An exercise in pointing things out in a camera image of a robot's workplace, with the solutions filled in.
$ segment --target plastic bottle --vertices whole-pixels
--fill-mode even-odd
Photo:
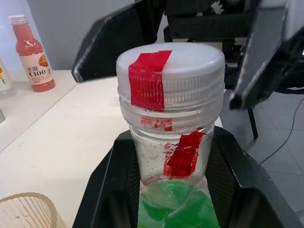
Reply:
[[[121,54],[116,71],[143,183],[138,227],[218,228],[201,186],[223,103],[223,53],[193,43],[147,45]]]
[[[0,59],[0,100],[10,98],[16,94],[16,90],[10,80],[8,72],[6,71]]]
[[[24,15],[9,16],[17,39],[16,51],[34,92],[45,92],[55,87],[54,79],[42,45],[34,38]]]

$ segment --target red tape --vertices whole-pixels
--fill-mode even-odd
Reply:
[[[182,135],[177,145],[167,143],[163,175],[169,176],[170,180],[190,176],[195,171],[198,149],[204,135],[205,133],[194,131],[189,135]]]
[[[129,66],[131,105],[158,112],[164,111],[162,70],[171,52],[141,53]]]

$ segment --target floor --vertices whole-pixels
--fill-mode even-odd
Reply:
[[[248,112],[229,110],[227,91],[220,114],[223,127],[231,132],[240,146],[261,162],[273,153],[290,133],[293,115],[304,95],[273,93],[254,108],[259,138],[253,140]],[[287,143],[263,167],[304,225],[304,101],[296,116],[294,130]]]

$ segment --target transparent cup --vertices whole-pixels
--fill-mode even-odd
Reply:
[[[39,193],[0,200],[1,228],[67,228],[52,201]]]

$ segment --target orange juice bottle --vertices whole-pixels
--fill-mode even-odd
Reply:
[[[16,51],[34,92],[44,92],[55,87],[54,79],[44,55],[42,45],[34,38],[24,15],[9,16],[17,38]]]

